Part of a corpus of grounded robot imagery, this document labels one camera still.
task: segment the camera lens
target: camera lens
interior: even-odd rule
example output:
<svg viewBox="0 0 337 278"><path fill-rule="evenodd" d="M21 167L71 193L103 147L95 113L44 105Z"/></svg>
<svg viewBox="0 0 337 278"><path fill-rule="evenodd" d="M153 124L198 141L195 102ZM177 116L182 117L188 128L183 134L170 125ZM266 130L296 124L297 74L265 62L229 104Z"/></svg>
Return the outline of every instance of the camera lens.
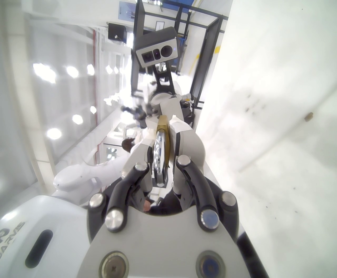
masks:
<svg viewBox="0 0 337 278"><path fill-rule="evenodd" d="M152 51L142 54L143 60L145 63L154 61Z"/></svg>
<svg viewBox="0 0 337 278"><path fill-rule="evenodd" d="M159 60L161 58L159 49L155 49L153 51L153 55L156 60Z"/></svg>
<svg viewBox="0 0 337 278"><path fill-rule="evenodd" d="M164 46L160 51L160 53L163 57L170 56L172 54L172 52L173 52L172 47L170 47L169 45Z"/></svg>

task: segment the logo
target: logo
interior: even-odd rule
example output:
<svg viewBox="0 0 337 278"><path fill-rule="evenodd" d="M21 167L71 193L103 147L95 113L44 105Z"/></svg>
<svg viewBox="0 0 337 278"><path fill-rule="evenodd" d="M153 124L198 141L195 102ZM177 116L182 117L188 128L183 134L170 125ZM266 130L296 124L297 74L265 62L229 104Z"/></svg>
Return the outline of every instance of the logo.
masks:
<svg viewBox="0 0 337 278"><path fill-rule="evenodd" d="M4 228L0 230L0 244L4 241L4 244L0 247L0 259L3 253L6 251L12 239L16 236L17 232L20 231L20 229L22 228L24 224L25 222L20 222L19 225L17 225L14 228L13 232L5 240L3 239L3 237L7 236L10 230L8 228Z"/></svg>

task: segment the white robot body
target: white robot body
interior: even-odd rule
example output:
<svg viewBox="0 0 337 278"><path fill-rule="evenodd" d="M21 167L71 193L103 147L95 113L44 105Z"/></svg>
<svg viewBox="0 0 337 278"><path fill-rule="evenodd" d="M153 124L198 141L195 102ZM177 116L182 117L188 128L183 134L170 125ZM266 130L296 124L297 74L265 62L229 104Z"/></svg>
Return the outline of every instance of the white robot body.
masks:
<svg viewBox="0 0 337 278"><path fill-rule="evenodd" d="M0 276L74 278L89 245L85 209L36 196L0 220Z"/></svg>

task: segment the dirt spot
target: dirt spot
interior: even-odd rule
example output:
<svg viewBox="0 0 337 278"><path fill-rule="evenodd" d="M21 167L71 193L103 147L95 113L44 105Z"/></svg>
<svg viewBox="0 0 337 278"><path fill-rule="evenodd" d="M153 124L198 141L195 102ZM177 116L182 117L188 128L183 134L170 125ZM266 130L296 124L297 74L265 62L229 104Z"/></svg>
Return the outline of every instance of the dirt spot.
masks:
<svg viewBox="0 0 337 278"><path fill-rule="evenodd" d="M304 120L309 122L314 117L313 112L310 112L307 116L305 116Z"/></svg>

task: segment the camera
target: camera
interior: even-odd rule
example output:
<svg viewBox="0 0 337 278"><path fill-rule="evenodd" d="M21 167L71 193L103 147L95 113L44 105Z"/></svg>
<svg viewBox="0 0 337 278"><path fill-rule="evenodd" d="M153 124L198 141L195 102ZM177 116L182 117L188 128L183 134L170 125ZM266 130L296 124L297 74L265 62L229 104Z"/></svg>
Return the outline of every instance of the camera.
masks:
<svg viewBox="0 0 337 278"><path fill-rule="evenodd" d="M145 63L154 61L152 51L142 54L142 58Z"/></svg>
<svg viewBox="0 0 337 278"><path fill-rule="evenodd" d="M142 68L175 59L179 56L177 32L168 27L134 39L134 50Z"/></svg>
<svg viewBox="0 0 337 278"><path fill-rule="evenodd" d="M158 48L156 48L154 51L153 51L153 56L156 60L159 60L161 58L160 56L160 51Z"/></svg>

